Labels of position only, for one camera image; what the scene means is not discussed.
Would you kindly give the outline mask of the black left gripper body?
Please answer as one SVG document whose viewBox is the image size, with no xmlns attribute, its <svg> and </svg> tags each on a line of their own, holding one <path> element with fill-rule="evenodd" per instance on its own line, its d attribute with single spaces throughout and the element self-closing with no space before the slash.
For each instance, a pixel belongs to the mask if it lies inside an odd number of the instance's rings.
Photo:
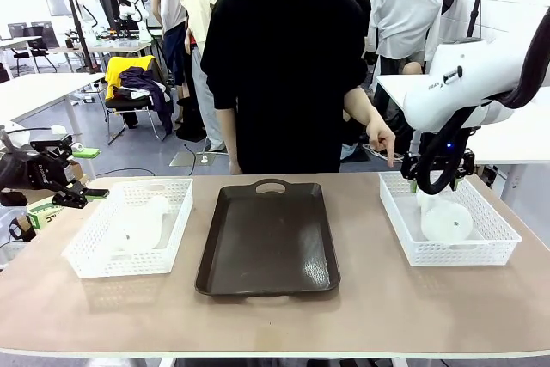
<svg viewBox="0 0 550 367">
<path fill-rule="evenodd" d="M 60 191 L 65 187 L 64 167 L 64 161 L 45 154 L 33 156 L 3 154 L 1 189 Z"/>
</svg>

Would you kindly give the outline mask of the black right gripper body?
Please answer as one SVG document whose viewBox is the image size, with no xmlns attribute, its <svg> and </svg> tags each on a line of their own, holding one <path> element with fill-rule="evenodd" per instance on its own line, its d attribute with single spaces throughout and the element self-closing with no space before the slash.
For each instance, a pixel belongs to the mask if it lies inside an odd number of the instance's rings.
<svg viewBox="0 0 550 367">
<path fill-rule="evenodd" d="M 474 153 L 467 148 L 474 128 L 439 133 L 413 134 L 401 164 L 407 180 L 430 181 L 432 171 L 441 171 L 437 181 L 457 181 L 474 173 Z"/>
</svg>

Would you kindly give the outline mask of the person's left hand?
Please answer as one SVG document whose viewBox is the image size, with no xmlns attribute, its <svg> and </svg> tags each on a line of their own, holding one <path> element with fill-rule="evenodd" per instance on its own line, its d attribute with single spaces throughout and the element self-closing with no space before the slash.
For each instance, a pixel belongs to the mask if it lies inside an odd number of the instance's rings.
<svg viewBox="0 0 550 367">
<path fill-rule="evenodd" d="M 394 166 L 394 133 L 380 117 L 372 118 L 366 126 L 366 131 L 370 148 L 378 153 L 385 151 L 387 164 L 392 168 Z"/>
</svg>

